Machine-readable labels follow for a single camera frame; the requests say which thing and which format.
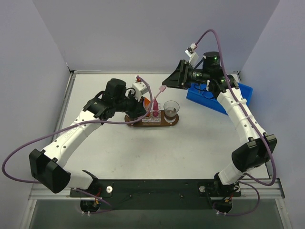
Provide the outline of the orange toothpaste tube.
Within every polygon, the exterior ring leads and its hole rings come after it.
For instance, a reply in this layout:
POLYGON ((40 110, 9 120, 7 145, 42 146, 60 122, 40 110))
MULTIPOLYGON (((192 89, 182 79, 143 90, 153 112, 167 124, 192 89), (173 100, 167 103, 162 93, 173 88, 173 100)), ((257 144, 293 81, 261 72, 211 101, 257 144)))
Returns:
MULTIPOLYGON (((144 108, 146 111, 150 111, 149 107, 151 105, 151 101, 148 98, 144 98, 144 102, 143 102, 144 108)), ((151 113, 149 112, 146 117, 149 118, 151 116, 151 113)))

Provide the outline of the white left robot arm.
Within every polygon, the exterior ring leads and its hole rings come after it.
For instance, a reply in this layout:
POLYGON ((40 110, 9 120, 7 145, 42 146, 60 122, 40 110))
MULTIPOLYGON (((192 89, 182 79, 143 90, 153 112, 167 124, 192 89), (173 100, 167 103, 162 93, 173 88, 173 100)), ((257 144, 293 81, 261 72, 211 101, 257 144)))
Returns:
POLYGON ((68 186, 81 188, 87 196, 98 190, 96 177, 87 172, 72 177, 64 170, 69 158, 81 143, 116 112, 125 113, 130 119, 146 114, 143 95, 149 91, 140 78, 128 89, 126 82, 112 78, 103 91, 97 93, 83 107, 75 121, 42 150, 34 149, 29 155, 32 176, 53 193, 59 193, 68 186))

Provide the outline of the clear textured toothbrush holder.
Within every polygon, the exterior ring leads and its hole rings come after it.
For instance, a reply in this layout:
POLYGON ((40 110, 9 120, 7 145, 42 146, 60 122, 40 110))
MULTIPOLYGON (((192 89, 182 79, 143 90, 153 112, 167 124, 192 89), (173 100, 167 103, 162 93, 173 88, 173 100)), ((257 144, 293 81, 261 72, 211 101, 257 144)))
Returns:
POLYGON ((145 117, 142 122, 145 124, 145 125, 159 125, 161 123, 161 119, 162 119, 162 116, 161 116, 161 109, 160 109, 160 104, 158 103, 159 105, 159 116, 157 118, 153 117, 153 106, 150 110, 150 113, 151 113, 151 116, 149 118, 145 117))

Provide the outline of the magenta toothpaste tube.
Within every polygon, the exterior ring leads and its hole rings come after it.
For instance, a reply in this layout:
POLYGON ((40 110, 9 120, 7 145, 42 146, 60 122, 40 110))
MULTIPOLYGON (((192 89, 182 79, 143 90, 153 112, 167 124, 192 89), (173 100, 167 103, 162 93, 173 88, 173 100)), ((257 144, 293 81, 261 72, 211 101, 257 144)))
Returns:
POLYGON ((159 116, 159 105, 156 99, 153 101, 153 117, 157 118, 159 116))

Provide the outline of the pink toothbrush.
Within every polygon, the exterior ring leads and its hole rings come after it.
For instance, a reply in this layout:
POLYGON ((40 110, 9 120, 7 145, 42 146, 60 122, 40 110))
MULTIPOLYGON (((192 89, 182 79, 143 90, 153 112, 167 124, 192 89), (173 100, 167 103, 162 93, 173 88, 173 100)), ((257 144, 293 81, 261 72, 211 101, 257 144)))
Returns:
POLYGON ((152 105, 154 105, 157 97, 166 90, 166 86, 165 85, 162 85, 159 87, 159 92, 154 96, 153 100, 152 100, 152 105))

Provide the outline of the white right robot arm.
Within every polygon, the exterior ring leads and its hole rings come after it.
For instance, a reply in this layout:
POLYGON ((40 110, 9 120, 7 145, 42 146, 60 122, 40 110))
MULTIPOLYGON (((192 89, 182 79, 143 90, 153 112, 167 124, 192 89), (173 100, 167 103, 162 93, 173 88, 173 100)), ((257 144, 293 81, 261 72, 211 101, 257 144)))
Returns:
POLYGON ((184 90, 192 84, 204 84, 206 91, 224 108, 242 144, 232 152, 231 163, 216 174, 215 179, 228 186, 268 161, 274 164, 272 153, 277 139, 258 124, 242 96, 239 84, 232 75, 225 74, 219 52, 204 53, 202 62, 202 69, 196 69, 186 60, 180 60, 177 68, 162 84, 184 90))

